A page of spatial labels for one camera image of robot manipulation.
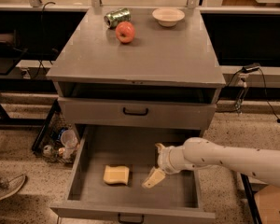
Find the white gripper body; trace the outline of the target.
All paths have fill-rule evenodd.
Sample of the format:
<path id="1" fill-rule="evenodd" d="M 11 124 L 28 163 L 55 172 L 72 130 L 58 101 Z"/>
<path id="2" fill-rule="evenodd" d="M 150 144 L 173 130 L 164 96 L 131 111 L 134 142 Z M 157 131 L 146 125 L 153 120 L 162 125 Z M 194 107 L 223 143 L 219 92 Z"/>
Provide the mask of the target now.
<path id="1" fill-rule="evenodd" d="M 165 147 L 165 149 L 159 153 L 157 164 L 166 175 L 178 174 L 186 169 L 185 158 L 183 149 L 181 147 Z"/>

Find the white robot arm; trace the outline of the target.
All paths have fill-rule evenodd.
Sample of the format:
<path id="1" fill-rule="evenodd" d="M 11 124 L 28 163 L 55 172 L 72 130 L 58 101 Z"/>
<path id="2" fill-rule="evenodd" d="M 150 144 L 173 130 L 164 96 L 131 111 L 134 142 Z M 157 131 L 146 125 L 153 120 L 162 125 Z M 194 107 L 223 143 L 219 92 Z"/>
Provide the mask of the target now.
<path id="1" fill-rule="evenodd" d="M 182 146 L 166 147 L 157 143 L 157 164 L 143 182 L 145 189 L 158 185 L 168 175 L 194 171 L 210 165 L 251 176 L 280 188 L 280 150 L 226 147 L 199 137 L 192 137 Z"/>

